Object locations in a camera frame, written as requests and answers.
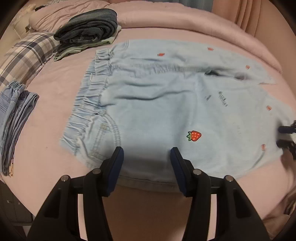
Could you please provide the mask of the light blue strawberry pants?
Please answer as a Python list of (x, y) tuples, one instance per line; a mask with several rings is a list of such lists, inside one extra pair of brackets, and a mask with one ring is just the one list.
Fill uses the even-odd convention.
[(201, 43), (128, 40), (98, 49), (61, 145), (90, 169), (114, 149), (125, 160), (121, 183), (170, 191), (170, 150), (210, 176), (240, 177), (282, 155), (277, 129), (295, 119), (269, 95), (261, 64)]

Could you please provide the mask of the pink curtain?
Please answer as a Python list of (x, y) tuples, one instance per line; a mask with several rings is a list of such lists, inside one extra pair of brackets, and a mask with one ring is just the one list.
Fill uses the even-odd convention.
[(212, 13), (235, 23), (248, 34), (255, 36), (262, 0), (214, 0)]

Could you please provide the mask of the plaid pillow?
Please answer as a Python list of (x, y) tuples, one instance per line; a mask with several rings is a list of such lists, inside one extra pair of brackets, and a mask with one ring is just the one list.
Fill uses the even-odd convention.
[(16, 43), (1, 60), (1, 90), (11, 82), (28, 86), (52, 58), (59, 42), (53, 33), (35, 32)]

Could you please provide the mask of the pink duvet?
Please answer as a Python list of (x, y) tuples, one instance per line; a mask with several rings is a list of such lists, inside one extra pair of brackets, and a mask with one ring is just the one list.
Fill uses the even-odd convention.
[(257, 56), (262, 61), (282, 71), (278, 60), (258, 39), (252, 37), (235, 23), (218, 15), (183, 6), (178, 3), (152, 3), (150, 1), (63, 1), (34, 12), (29, 25), (38, 32), (56, 32), (70, 18), (92, 10), (111, 9), (123, 28), (168, 28), (200, 32), (210, 35)]

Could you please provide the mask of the blue curtain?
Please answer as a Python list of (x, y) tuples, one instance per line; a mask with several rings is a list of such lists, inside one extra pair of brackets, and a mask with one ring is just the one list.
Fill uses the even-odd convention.
[(185, 6), (211, 12), (213, 0), (187, 0)]

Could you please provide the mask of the dark folded jeans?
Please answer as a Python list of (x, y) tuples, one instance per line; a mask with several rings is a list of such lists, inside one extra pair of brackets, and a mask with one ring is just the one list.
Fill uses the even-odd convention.
[(61, 44), (89, 44), (111, 37), (117, 30), (117, 13), (112, 9), (95, 9), (72, 17), (56, 31)]

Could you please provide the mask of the light green folded garment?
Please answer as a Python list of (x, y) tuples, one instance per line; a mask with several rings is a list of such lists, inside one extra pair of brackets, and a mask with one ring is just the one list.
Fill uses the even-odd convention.
[(118, 25), (115, 33), (104, 40), (100, 40), (96, 43), (89, 44), (60, 44), (56, 49), (56, 54), (54, 56), (54, 61), (59, 61), (69, 55), (80, 53), (88, 48), (99, 47), (104, 45), (110, 45), (116, 39), (118, 33), (121, 31), (121, 26)]

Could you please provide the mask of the blue folded jeans stack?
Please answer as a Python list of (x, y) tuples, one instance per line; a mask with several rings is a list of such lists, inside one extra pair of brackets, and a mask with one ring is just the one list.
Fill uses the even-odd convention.
[(38, 94), (27, 91), (16, 80), (1, 91), (1, 173), (4, 176), (9, 175), (16, 143), (38, 99)]

